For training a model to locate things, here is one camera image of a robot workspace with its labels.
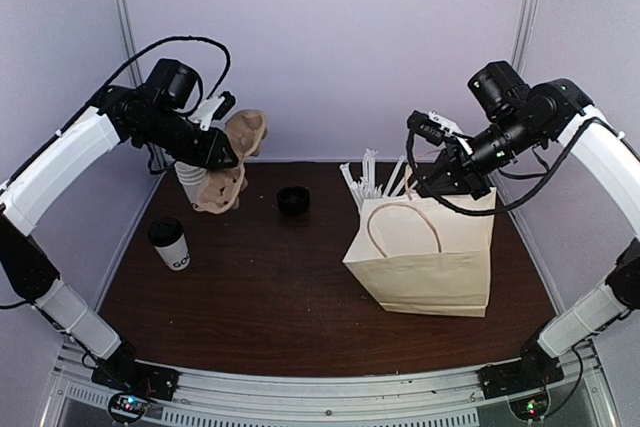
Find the brown paper takeout bag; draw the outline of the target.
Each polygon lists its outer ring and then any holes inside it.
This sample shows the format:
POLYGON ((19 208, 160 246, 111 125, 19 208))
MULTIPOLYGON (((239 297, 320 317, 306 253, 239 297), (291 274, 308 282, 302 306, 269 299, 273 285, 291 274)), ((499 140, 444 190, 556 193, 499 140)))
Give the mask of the brown paper takeout bag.
POLYGON ((493 227, 416 194, 368 199, 343 263, 387 312, 482 318, 493 227))

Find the white paper coffee cup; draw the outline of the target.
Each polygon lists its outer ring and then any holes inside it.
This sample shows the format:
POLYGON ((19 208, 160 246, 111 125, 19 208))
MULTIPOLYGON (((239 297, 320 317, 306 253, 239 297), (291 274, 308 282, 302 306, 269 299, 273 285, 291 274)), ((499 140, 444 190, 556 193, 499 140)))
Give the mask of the white paper coffee cup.
POLYGON ((155 250, 172 271, 184 270, 190 264, 190 251, 184 235, 170 245, 155 246, 155 250))

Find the black plastic cup lid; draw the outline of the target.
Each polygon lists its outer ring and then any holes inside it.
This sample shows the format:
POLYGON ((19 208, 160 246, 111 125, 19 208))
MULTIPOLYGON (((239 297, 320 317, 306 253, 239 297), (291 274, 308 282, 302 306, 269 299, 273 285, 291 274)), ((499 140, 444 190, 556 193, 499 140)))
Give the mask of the black plastic cup lid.
POLYGON ((173 245, 184 235, 182 223, 170 216, 154 220, 148 230, 147 237, 154 247, 162 248, 173 245))

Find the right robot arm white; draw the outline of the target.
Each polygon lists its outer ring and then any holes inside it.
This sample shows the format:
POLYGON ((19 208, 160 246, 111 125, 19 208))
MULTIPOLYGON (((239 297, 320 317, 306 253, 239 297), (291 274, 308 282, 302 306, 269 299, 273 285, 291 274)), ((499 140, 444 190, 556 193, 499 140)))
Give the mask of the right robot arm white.
POLYGON ((618 325, 639 307, 639 155, 623 131, 574 82, 530 85, 482 69, 468 81, 486 123, 464 132, 437 112, 414 112, 405 148, 421 196, 461 211, 458 194, 485 197, 504 169, 548 155, 536 174, 517 174, 505 199, 475 217, 512 215, 525 230, 557 313, 513 366, 519 387, 535 387, 551 360, 618 325))

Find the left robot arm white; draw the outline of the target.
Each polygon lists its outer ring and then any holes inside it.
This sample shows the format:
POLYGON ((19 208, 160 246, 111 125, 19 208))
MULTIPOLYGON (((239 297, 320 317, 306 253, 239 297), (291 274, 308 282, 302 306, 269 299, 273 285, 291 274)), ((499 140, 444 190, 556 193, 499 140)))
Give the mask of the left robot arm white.
POLYGON ((144 380, 138 362, 119 352, 120 335, 61 277, 31 235, 58 198, 99 158, 126 142, 156 144, 175 160, 210 171, 238 158, 214 123, 236 104, 228 91, 211 95, 192 113, 177 111, 178 96, 108 86, 80 116, 1 186, 1 266, 14 292, 45 314, 95 357, 123 391, 144 380))

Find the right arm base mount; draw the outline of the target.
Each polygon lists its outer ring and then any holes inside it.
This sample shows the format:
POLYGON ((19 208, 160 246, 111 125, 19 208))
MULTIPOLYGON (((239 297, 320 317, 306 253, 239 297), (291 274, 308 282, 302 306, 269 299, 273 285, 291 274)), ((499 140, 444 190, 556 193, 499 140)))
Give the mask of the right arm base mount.
POLYGON ((517 420, 533 423, 550 412, 549 386, 564 379, 557 357, 550 357, 530 338, 520 349, 520 357, 502 364, 488 364, 477 371, 486 400, 508 397, 517 420))

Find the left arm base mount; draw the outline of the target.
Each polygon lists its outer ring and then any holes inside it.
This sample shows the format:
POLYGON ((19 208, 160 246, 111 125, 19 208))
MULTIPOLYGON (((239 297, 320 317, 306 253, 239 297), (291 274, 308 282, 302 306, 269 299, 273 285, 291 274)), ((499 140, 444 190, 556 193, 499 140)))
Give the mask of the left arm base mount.
POLYGON ((118 426, 140 421, 158 401, 171 401, 180 373, 170 367, 137 360, 133 344, 123 341, 108 358, 101 358, 82 342, 82 365, 92 371, 94 384, 115 390, 107 401, 107 413, 118 426))

